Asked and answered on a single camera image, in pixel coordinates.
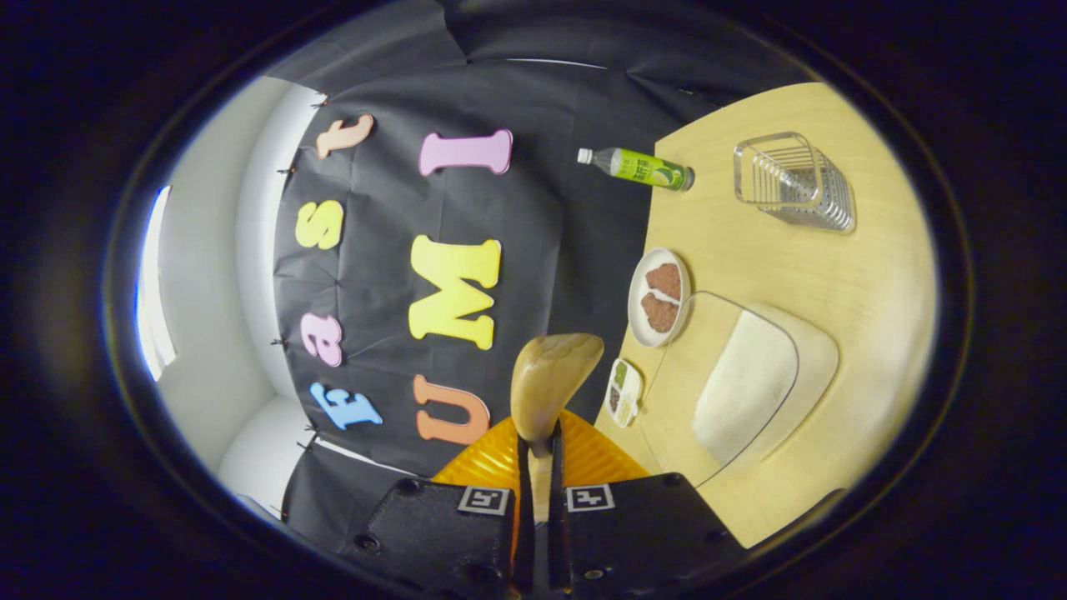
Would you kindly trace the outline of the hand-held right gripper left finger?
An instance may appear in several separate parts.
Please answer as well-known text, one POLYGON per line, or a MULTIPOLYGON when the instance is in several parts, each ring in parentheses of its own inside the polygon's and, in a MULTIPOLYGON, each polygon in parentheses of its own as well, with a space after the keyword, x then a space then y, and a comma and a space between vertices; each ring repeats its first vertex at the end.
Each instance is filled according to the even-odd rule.
POLYGON ((511 419, 431 478, 393 484, 354 528, 362 569, 423 599, 515 599, 534 587, 525 442, 511 419))

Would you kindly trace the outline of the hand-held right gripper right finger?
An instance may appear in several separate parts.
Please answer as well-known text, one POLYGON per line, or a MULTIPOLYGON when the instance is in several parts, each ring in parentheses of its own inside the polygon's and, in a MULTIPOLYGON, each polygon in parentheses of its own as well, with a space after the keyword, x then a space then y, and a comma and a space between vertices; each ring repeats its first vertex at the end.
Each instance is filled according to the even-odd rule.
POLYGON ((747 552, 681 473, 652 474, 574 414, 552 439, 550 586, 572 599, 666 599, 747 552))

